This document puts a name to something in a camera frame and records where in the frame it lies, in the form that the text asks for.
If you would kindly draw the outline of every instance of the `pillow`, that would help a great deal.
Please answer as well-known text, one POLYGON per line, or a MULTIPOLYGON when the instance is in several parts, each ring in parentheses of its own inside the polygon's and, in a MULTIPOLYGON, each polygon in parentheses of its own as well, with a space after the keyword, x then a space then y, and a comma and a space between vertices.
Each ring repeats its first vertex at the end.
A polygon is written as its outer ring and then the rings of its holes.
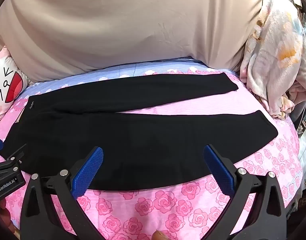
POLYGON ((191 56, 236 70, 262 0, 5 0, 0 41, 33 82, 191 56))
POLYGON ((0 51, 0 120, 29 82, 4 47, 0 51))

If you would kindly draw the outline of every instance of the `human hand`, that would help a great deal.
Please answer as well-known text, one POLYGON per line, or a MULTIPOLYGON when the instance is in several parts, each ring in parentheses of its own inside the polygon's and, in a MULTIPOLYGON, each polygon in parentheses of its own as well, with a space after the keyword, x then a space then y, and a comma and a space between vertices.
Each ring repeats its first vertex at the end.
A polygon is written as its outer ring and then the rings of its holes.
POLYGON ((11 220, 11 214, 9 213, 8 209, 6 208, 6 199, 3 199, 3 200, 0 201, 0 218, 3 220, 3 222, 9 228, 9 230, 11 230, 12 233, 14 233, 15 232, 15 226, 13 225, 13 222, 11 220))
POLYGON ((170 240, 165 234, 161 231, 155 231, 152 235, 152 240, 170 240))

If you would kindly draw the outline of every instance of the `red cartoon face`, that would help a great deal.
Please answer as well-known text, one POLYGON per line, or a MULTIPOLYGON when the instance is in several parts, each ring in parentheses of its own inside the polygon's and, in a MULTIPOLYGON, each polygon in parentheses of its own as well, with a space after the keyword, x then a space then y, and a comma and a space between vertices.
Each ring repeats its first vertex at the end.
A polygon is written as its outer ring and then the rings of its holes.
POLYGON ((0 67, 0 103, 11 103, 23 90, 23 79, 16 70, 13 64, 0 67))

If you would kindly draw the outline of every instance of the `wrinkled blanket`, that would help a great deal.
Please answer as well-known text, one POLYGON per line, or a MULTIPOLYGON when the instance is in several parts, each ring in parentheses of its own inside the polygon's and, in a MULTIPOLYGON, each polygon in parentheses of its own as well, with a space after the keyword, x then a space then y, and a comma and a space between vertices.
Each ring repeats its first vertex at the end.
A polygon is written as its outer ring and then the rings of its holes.
POLYGON ((273 117, 306 100, 306 35, 288 0, 263 0, 249 36, 240 79, 273 117))

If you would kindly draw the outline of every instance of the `pink bedsheet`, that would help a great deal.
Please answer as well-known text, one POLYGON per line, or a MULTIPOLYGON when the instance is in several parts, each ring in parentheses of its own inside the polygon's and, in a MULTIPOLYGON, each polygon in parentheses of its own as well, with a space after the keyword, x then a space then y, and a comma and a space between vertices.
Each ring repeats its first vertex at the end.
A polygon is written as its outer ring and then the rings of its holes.
MULTIPOLYGON (((197 74, 191 70, 187 73, 197 74)), ((302 167, 298 160, 299 140, 295 128, 290 118, 285 121, 272 119, 237 77, 228 73, 227 75, 238 85, 237 91, 131 111, 131 113, 248 114, 261 110, 277 128, 279 135, 263 149, 236 163, 235 166, 244 167, 251 174, 264 175, 268 171, 275 172, 286 206, 294 197, 302 179, 302 167)), ((14 105, 0 122, 2 140, 5 139, 26 101, 25 98, 17 101, 17 105, 14 105)), ((28 181, 30 176, 23 174, 28 181)), ((22 187, 7 197, 7 208, 17 226, 19 226, 25 190, 26 187, 22 187)), ((64 228, 72 232, 58 198, 53 196, 53 200, 64 228)), ((254 195, 250 195, 234 232, 242 228, 253 200, 254 195)), ((155 230, 166 233, 171 240, 200 239, 214 224, 228 201, 229 197, 222 194, 211 175, 181 185, 140 192, 88 190, 84 196, 78 198, 86 215, 109 240, 149 240, 155 230)))

